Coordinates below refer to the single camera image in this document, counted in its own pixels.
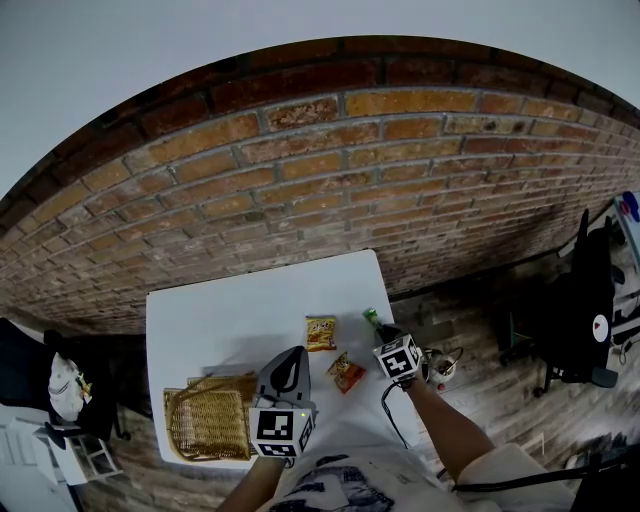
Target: person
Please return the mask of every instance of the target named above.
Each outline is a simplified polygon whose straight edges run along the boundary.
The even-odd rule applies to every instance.
[[[406,386],[433,445],[458,484],[493,483],[545,472],[519,446],[495,447],[486,434],[432,391],[424,380]],[[490,493],[450,493],[419,455],[394,447],[304,454],[283,473],[285,460],[258,457],[220,512],[556,512],[575,496],[560,482]]]

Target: chip packet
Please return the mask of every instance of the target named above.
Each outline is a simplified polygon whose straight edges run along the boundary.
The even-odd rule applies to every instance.
[[[335,350],[333,332],[336,328],[335,316],[307,317],[307,351]]]
[[[327,374],[334,377],[333,381],[343,395],[346,395],[365,373],[367,370],[349,361],[346,352],[342,353],[327,370]]]

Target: brick wall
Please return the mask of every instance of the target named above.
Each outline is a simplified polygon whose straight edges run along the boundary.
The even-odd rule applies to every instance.
[[[468,43],[227,59],[114,107],[25,174],[0,203],[0,307],[140,332],[151,290],[364,248],[390,294],[516,261],[640,188],[638,126],[597,85]]]

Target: white sticker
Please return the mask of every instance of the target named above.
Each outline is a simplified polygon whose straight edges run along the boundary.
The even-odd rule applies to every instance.
[[[609,334],[609,323],[604,315],[598,315],[593,319],[593,337],[602,343]]]

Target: shirt sleeve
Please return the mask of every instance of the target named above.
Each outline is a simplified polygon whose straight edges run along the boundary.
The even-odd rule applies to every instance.
[[[458,483],[504,482],[546,472],[520,446],[507,444],[474,460],[462,471]],[[504,512],[564,512],[571,509],[575,499],[574,494],[560,482],[496,492],[459,492],[458,496],[470,504],[491,500]]]

